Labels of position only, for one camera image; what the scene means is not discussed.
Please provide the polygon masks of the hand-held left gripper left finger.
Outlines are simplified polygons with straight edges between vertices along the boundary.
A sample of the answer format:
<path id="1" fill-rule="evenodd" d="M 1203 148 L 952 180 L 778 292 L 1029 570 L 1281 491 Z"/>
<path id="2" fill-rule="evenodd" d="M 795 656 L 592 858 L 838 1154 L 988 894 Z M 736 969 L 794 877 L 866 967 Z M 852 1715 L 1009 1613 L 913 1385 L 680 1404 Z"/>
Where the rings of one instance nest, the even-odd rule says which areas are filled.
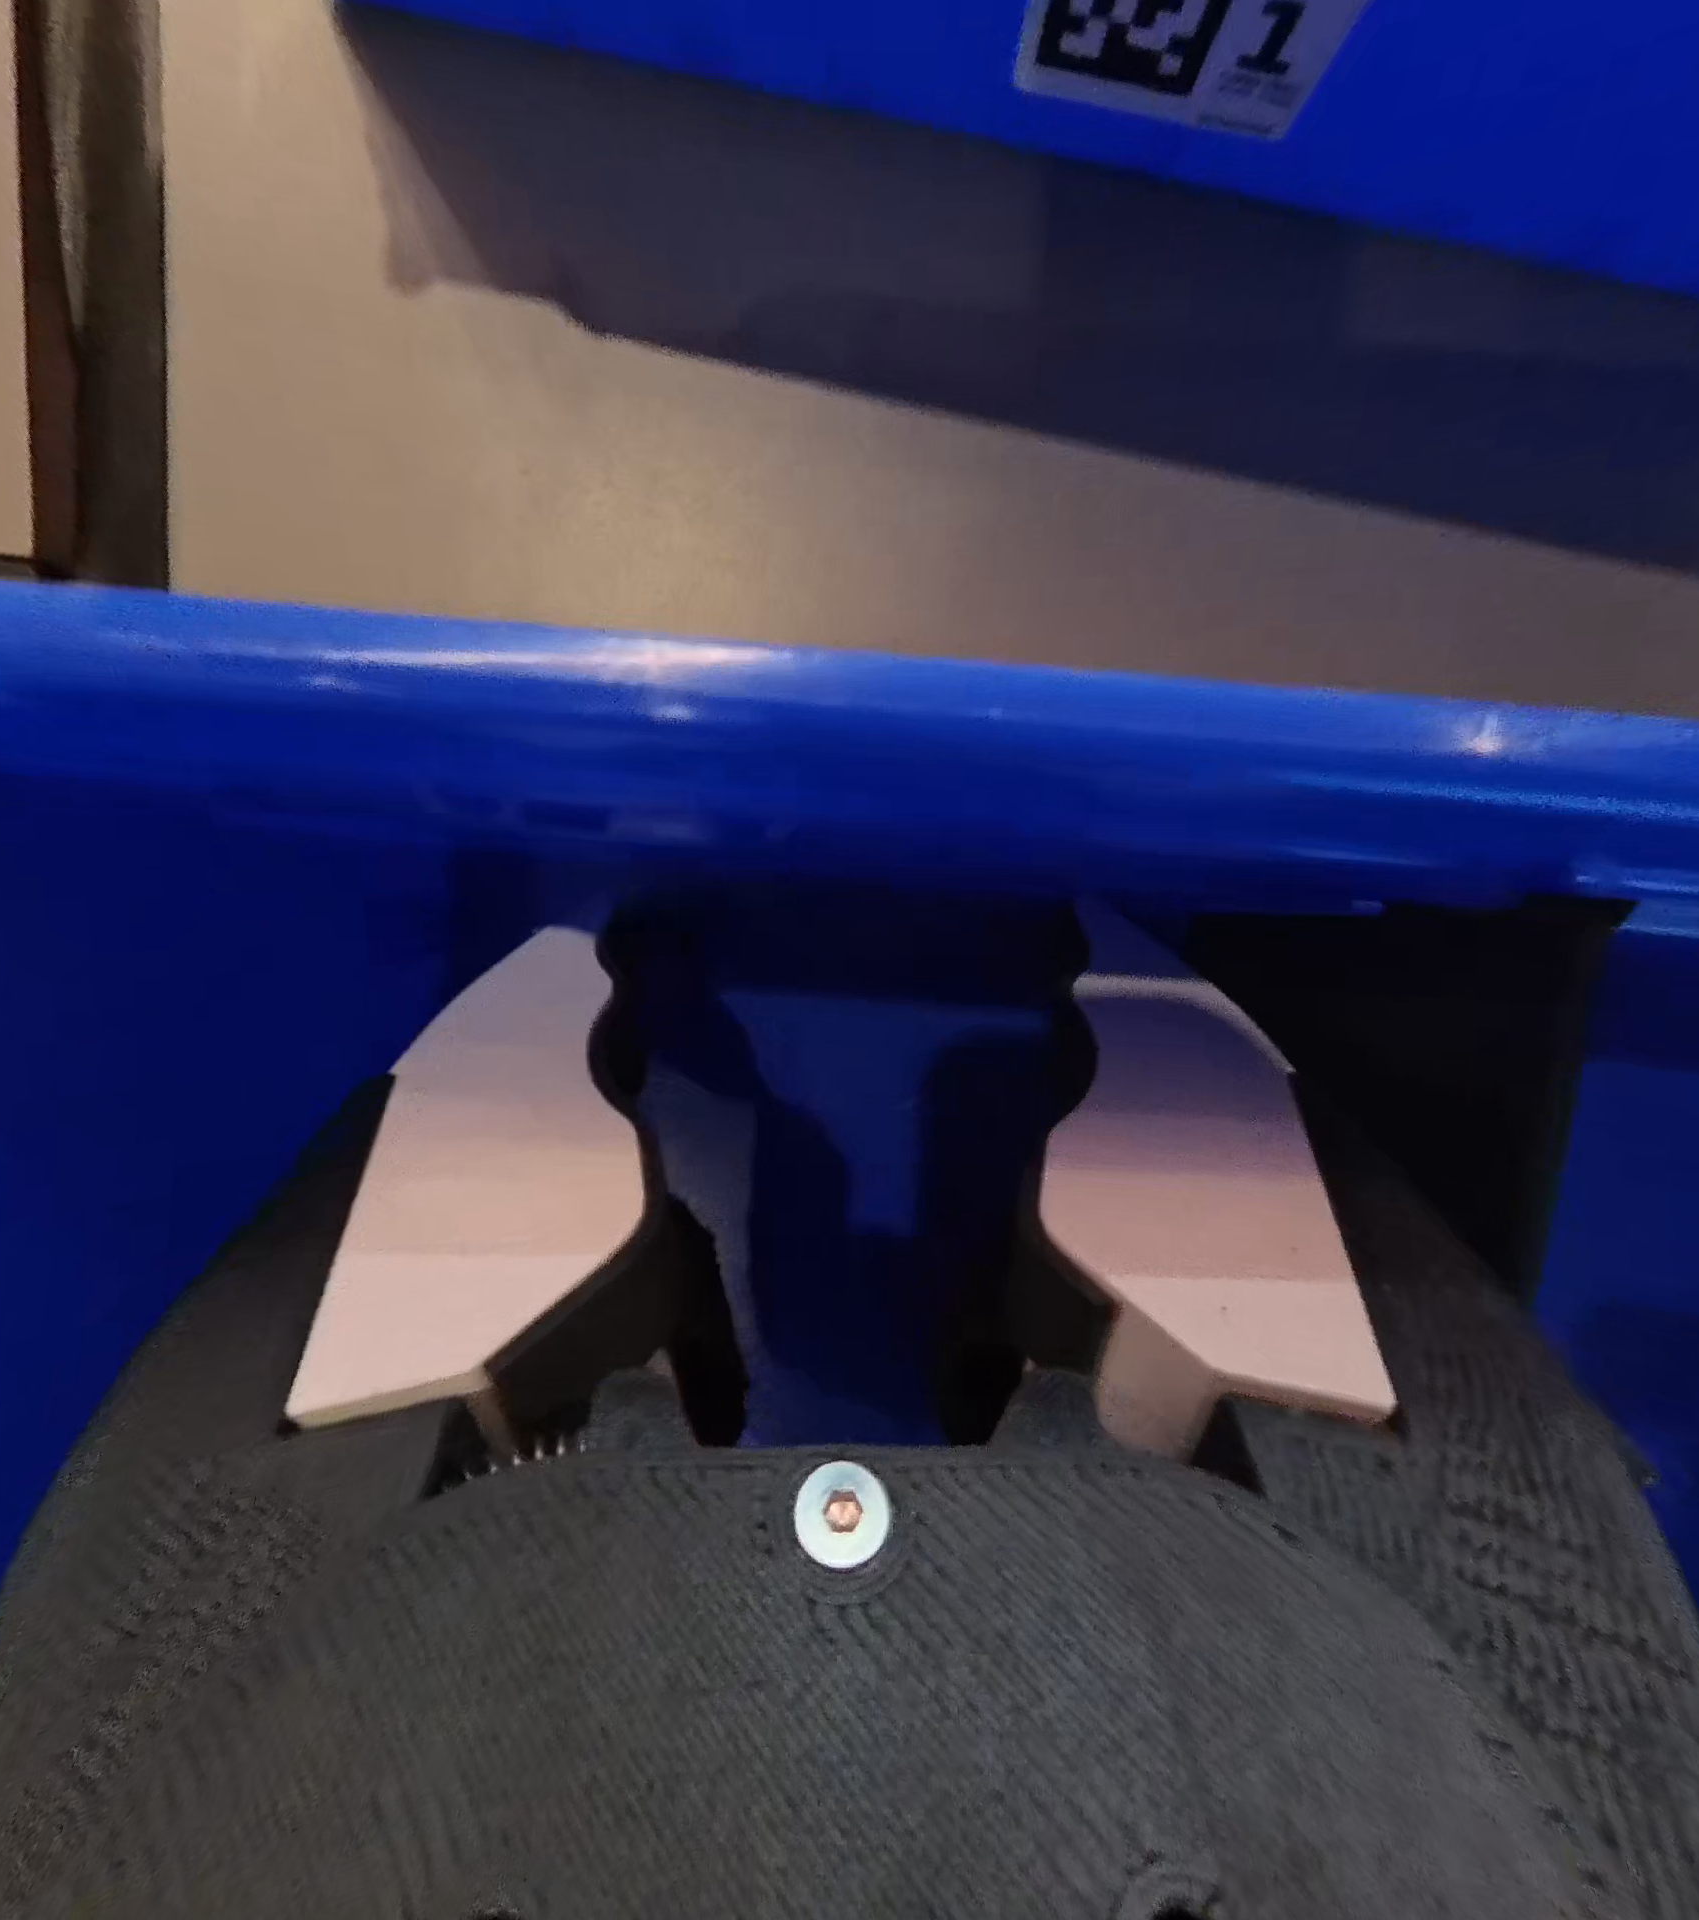
<path id="1" fill-rule="evenodd" d="M 483 1428 L 574 1428 L 668 1341 L 668 1198 L 594 1053 L 613 994 L 597 939 L 546 926 L 395 1065 L 293 1428 L 439 1401 Z"/>

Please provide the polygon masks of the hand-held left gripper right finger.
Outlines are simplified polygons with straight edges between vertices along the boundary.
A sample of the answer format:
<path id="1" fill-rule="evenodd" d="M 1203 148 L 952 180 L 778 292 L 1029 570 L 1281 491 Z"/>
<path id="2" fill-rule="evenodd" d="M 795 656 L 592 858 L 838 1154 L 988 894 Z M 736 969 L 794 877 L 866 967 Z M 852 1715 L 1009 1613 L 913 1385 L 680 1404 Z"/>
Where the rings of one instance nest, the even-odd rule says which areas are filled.
<path id="1" fill-rule="evenodd" d="M 1088 1091 L 1059 1119 L 1037 1223 L 1111 1305 L 1102 1428 L 1191 1452 L 1222 1399 L 1386 1428 L 1399 1399 L 1287 1057 L 1220 987 L 1077 899 Z"/>

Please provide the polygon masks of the blue storage bin with divider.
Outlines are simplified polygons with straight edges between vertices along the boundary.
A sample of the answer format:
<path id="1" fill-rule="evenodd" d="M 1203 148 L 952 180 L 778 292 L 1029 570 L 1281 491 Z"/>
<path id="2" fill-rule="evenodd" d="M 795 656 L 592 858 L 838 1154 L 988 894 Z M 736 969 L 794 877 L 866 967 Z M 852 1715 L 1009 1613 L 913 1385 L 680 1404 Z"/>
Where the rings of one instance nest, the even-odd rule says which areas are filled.
<path id="1" fill-rule="evenodd" d="M 1533 1299 L 1294 1070 L 1396 1414 L 1108 1438 L 1076 900 L 1529 894 Z M 668 1341 L 293 1428 L 546 926 Z M 1699 720 L 0 583 L 0 1914 L 1699 1914 Z"/>

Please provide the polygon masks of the blue plastic storage bin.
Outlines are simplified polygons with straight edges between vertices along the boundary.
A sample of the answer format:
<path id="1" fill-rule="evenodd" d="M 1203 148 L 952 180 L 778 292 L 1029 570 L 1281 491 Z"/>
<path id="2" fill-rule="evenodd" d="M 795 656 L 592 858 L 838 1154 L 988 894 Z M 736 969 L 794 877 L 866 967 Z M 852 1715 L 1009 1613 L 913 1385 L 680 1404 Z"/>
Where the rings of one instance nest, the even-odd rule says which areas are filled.
<path id="1" fill-rule="evenodd" d="M 1699 298 L 1699 1 L 395 1 Z"/>

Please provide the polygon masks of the black bin divider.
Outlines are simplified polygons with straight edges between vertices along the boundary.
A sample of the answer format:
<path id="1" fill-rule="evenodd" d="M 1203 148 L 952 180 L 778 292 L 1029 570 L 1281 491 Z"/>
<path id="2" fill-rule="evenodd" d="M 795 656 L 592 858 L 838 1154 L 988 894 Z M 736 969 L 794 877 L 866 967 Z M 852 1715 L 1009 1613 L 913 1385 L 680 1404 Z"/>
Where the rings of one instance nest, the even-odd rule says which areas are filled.
<path id="1" fill-rule="evenodd" d="M 1211 911 L 1178 948 L 1533 1299 L 1624 899 Z"/>

